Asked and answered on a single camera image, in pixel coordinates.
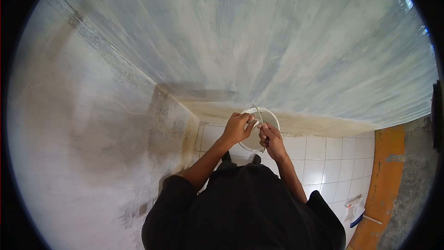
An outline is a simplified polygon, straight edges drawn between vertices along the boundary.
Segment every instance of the plaster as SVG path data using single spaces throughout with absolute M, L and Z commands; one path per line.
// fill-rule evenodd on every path
M 286 133 L 338 136 L 430 113 L 435 57 L 411 0 L 67 1 L 201 121 L 256 104 Z
M 192 164 L 198 119 L 64 0 L 41 0 L 8 95 L 12 168 L 52 249 L 143 249 L 160 180 Z

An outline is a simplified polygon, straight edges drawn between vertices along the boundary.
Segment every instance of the tiled floor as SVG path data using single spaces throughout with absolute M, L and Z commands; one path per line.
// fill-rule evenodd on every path
M 195 159 L 200 158 L 223 131 L 221 126 L 201 125 L 194 149 Z M 350 229 L 345 220 L 345 203 L 360 194 L 367 198 L 375 152 L 374 131 L 342 138 L 284 137 L 284 145 L 307 198 L 314 190 L 321 193 L 344 225 L 348 244 L 356 227 Z M 230 149 L 230 155 L 234 163 L 242 166 L 253 161 L 254 153 L 236 144 Z M 267 152 L 259 155 L 262 164 L 279 176 L 278 166 Z

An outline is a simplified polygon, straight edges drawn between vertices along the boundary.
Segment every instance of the man's right hand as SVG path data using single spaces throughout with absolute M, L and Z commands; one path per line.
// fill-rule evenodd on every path
M 276 162 L 289 159 L 281 133 L 277 128 L 270 123 L 264 123 L 264 125 L 259 124 L 258 129 L 260 129 L 259 138 L 261 139 L 259 143 L 267 148 L 267 152 L 271 158 Z

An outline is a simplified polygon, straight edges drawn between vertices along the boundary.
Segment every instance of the plastic bag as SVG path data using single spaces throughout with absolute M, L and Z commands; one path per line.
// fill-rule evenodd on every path
M 345 207 L 348 209 L 348 215 L 345 218 L 350 222 L 350 228 L 357 225 L 362 220 L 362 215 L 365 211 L 365 199 L 362 195 L 357 198 L 350 199 L 345 203 Z

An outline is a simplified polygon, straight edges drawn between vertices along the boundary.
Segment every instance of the black shirt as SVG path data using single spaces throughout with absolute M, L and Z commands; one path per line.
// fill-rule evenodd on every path
M 146 249 L 341 249 L 341 222 L 314 191 L 299 202 L 266 166 L 213 172 L 199 195 L 171 176 L 142 228 Z

